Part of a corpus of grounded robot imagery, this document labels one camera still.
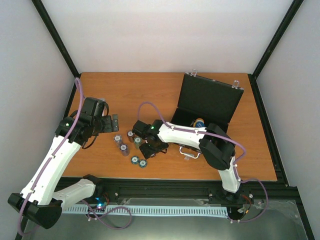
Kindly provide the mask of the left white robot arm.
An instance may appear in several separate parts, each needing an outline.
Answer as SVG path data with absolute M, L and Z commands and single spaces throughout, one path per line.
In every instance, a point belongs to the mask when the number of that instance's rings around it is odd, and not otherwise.
M 99 201 L 105 188 L 102 180 L 91 174 L 78 182 L 56 191 L 57 184 L 74 155 L 91 137 L 119 130 L 118 116 L 73 113 L 65 117 L 55 131 L 51 147 L 30 182 L 19 193 L 12 193 L 7 202 L 20 218 L 27 218 L 38 226 L 53 227 L 62 212 L 81 200 Z

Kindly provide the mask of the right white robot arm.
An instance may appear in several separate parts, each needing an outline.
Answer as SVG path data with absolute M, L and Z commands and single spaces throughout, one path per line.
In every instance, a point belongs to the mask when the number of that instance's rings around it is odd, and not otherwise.
M 166 153 L 169 144 L 187 148 L 197 152 L 194 159 L 203 155 L 207 164 L 218 170 L 222 181 L 222 188 L 235 194 L 241 184 L 236 164 L 236 142 L 216 124 L 207 127 L 187 127 L 163 122 L 160 119 L 152 124 L 138 120 L 132 128 L 133 134 L 145 141 L 139 149 L 145 159 L 154 157 L 158 153 Z

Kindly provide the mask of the blue round blind button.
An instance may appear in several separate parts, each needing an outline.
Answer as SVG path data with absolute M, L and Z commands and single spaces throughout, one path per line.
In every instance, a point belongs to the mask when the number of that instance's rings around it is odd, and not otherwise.
M 203 122 L 202 120 L 197 120 L 197 121 L 195 122 L 194 127 L 195 127 L 195 128 L 203 128 L 203 127 L 205 127 L 205 124 L 204 124 L 204 122 Z

